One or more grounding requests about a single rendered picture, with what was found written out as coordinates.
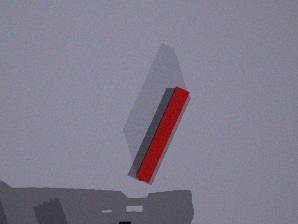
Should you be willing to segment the red rod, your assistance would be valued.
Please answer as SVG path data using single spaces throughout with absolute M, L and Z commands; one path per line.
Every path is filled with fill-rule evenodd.
M 175 88 L 136 178 L 149 183 L 189 93 L 182 88 Z

